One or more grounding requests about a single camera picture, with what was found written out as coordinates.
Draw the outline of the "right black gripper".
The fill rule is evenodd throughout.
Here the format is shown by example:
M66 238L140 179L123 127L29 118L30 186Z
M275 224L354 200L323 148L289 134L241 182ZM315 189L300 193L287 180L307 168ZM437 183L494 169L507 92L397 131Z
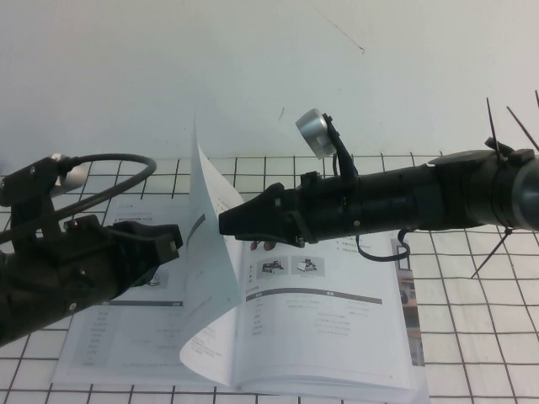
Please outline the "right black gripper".
M240 241L317 243L360 234L359 176L301 175L296 189L274 183L218 216L219 232ZM295 204L291 216L279 210Z

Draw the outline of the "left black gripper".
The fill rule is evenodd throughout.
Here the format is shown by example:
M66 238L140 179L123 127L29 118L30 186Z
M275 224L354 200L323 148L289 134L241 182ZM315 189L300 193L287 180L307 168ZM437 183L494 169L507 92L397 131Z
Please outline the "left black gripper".
M173 261L183 239L175 224L101 226L86 215L57 225L53 244L54 309L70 315L148 284L159 266L140 261Z

